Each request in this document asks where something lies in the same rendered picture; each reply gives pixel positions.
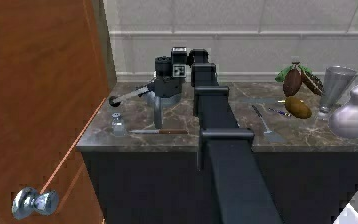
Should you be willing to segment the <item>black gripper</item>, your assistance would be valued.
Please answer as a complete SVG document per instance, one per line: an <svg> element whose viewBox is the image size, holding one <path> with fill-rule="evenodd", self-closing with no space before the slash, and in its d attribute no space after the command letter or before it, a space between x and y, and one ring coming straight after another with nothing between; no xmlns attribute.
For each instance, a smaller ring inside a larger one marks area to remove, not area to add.
<svg viewBox="0 0 358 224"><path fill-rule="evenodd" d="M182 91L183 79L173 77L173 65L170 57L161 56L155 58L156 79L153 83L138 87L135 90L121 96L110 96L108 103L112 107L118 107L122 102L136 96L142 96L154 90L155 95L161 98L169 98Z"/></svg>

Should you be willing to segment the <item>glass salt shaker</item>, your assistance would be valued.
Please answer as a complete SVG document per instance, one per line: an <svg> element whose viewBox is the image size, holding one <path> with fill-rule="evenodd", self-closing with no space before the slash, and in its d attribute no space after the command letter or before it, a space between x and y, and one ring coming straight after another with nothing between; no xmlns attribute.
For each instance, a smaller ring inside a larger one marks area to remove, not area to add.
<svg viewBox="0 0 358 224"><path fill-rule="evenodd" d="M120 113L112 114L112 130L115 136L124 136L126 134L124 119Z"/></svg>

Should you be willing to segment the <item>dark marble topped cabinet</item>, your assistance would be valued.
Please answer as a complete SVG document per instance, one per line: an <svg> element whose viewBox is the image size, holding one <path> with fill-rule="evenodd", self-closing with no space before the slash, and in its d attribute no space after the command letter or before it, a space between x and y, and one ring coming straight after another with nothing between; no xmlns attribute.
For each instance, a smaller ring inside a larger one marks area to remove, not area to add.
<svg viewBox="0 0 358 224"><path fill-rule="evenodd" d="M238 123L255 133L252 153L283 224L358 224L358 139L333 135L323 121L286 118L277 83L232 83L230 105ZM152 110L135 97L104 104L78 143L106 224L218 224L209 166L196 167L199 124L193 90L164 112L164 125L188 134L132 134L151 129ZM284 143L269 142L255 105ZM115 136L112 114L126 134Z"/></svg>

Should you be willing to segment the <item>brown wooden door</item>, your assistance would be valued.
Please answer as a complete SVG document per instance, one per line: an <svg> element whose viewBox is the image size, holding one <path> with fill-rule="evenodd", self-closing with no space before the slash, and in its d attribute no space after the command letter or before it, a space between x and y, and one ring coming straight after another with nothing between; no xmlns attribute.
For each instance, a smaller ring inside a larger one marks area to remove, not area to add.
<svg viewBox="0 0 358 224"><path fill-rule="evenodd" d="M0 224L104 224L75 148L116 81L104 18L103 0L0 0ZM56 211L15 219L25 187Z"/></svg>

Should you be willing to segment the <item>grey metal spatula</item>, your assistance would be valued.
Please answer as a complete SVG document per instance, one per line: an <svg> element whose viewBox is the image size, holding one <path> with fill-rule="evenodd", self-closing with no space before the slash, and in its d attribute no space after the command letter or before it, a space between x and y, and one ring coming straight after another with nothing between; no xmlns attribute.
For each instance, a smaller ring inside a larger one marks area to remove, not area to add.
<svg viewBox="0 0 358 224"><path fill-rule="evenodd" d="M260 118L260 120L261 120L261 122L262 122L262 124L264 126L263 134L267 138L267 140L269 142L274 142L274 143L284 143L285 139L280 134L278 134L277 132L272 131L268 127L263 115L260 113L258 108L255 105L252 105L252 108L255 111L255 113L257 114L257 116Z"/></svg>

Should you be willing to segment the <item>blue pen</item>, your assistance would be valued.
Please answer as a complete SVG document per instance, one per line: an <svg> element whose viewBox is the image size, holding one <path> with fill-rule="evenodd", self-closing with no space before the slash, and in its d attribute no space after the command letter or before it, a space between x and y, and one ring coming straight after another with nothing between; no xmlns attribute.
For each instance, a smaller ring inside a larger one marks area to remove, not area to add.
<svg viewBox="0 0 358 224"><path fill-rule="evenodd" d="M290 114L288 112L284 112L284 111L277 110L277 109L274 109L274 108L268 108L268 110L276 112L276 113L278 113L280 115L283 115L283 116L292 117L292 114Z"/></svg>

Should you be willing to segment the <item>silver door knob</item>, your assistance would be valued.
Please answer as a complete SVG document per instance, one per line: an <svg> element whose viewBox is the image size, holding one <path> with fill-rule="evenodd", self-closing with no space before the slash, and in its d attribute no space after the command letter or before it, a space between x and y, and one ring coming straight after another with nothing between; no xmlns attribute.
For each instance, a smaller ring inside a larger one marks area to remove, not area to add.
<svg viewBox="0 0 358 224"><path fill-rule="evenodd" d="M17 220L22 220L33 212L49 216L56 211L58 204L59 195L55 190L39 193L33 187L25 187L14 197L11 212Z"/></svg>

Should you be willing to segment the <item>brown and green plant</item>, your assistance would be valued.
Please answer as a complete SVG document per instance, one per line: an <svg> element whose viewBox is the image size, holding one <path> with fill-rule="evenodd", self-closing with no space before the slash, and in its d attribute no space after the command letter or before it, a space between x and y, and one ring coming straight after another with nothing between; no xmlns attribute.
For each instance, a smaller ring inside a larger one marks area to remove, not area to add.
<svg viewBox="0 0 358 224"><path fill-rule="evenodd" d="M286 97L296 95L302 85L318 96L321 96L324 90L322 81L310 68L301 64L298 56L292 57L291 64L278 73L275 81L283 84L283 93Z"/></svg>

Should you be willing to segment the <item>brown potato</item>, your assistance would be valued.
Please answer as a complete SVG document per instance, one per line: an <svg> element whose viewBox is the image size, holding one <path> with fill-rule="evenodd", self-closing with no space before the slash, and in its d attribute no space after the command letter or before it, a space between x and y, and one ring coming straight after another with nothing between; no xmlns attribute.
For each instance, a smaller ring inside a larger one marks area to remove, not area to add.
<svg viewBox="0 0 358 224"><path fill-rule="evenodd" d="M311 109L299 98L294 96L286 98L285 108L291 115L299 119L308 119L312 116Z"/></svg>

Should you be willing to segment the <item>clear glass cup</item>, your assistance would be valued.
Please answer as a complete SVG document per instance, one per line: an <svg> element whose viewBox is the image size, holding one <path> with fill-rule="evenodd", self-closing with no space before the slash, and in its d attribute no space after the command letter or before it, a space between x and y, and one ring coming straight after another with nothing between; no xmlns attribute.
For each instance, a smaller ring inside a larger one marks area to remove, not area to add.
<svg viewBox="0 0 358 224"><path fill-rule="evenodd" d="M344 66L336 65L326 69L323 93L319 101L317 113L319 119L327 120L329 118L333 106L353 83L356 76L357 72L354 69Z"/></svg>

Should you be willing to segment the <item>silver round kettle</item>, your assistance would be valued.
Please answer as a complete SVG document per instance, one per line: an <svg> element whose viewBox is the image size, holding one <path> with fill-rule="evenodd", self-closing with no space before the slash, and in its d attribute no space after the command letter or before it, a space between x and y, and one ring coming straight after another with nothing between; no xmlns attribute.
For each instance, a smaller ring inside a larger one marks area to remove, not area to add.
<svg viewBox="0 0 358 224"><path fill-rule="evenodd" d="M358 138L358 85L350 91L348 102L330 116L328 126L336 136Z"/></svg>

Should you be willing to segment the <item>brown handled knife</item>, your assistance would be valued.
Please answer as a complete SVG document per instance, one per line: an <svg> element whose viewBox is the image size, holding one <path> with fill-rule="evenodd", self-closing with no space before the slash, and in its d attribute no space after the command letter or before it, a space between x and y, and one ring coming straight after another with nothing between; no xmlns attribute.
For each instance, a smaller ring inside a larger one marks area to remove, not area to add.
<svg viewBox="0 0 358 224"><path fill-rule="evenodd" d="M188 134L184 129L137 129L129 131L132 134Z"/></svg>

